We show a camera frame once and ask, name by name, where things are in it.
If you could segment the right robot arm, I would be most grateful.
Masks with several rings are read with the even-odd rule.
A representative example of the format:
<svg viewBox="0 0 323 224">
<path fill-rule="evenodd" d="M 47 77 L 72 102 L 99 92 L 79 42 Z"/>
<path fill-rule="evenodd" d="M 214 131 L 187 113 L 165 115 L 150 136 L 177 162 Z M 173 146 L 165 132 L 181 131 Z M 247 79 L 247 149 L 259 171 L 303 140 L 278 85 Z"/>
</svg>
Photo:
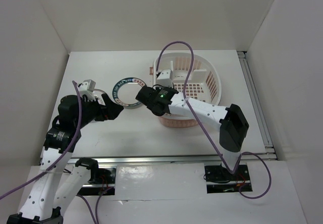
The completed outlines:
<svg viewBox="0 0 323 224">
<path fill-rule="evenodd" d="M 238 105 L 225 107 L 187 98 L 183 92 L 170 87 L 154 89 L 144 86 L 136 99 L 158 117 L 171 114 L 196 120 L 221 158 L 221 176 L 230 180 L 237 175 L 242 144 L 249 130 L 249 123 Z M 223 152 L 219 151 L 204 124 L 218 130 Z"/>
</svg>

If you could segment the plate with green rim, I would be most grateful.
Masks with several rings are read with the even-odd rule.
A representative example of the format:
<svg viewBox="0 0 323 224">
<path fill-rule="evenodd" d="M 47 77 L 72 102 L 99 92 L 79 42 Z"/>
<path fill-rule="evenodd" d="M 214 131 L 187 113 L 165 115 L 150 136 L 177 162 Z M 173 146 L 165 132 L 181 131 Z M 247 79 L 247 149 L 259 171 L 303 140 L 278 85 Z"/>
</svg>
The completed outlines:
<svg viewBox="0 0 323 224">
<path fill-rule="evenodd" d="M 121 79 L 113 87 L 113 100 L 126 109 L 139 108 L 142 103 L 136 99 L 136 96 L 144 86 L 146 86 L 146 83 L 139 78 L 128 77 Z"/>
</svg>

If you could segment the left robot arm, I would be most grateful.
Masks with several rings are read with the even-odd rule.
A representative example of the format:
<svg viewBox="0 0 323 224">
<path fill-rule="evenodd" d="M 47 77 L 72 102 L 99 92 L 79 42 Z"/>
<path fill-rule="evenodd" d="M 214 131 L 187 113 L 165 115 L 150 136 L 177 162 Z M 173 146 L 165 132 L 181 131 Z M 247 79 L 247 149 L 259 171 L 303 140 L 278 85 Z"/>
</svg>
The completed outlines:
<svg viewBox="0 0 323 224">
<path fill-rule="evenodd" d="M 92 121 L 114 120 L 124 109 L 102 94 L 104 104 L 86 97 L 68 95 L 61 99 L 59 114 L 52 122 L 44 142 L 39 169 L 40 178 L 20 211 L 8 217 L 8 223 L 63 223 L 64 214 L 84 184 L 99 179 L 98 162 L 79 159 L 63 184 L 60 184 L 66 164 L 72 157 L 80 130 Z"/>
</svg>

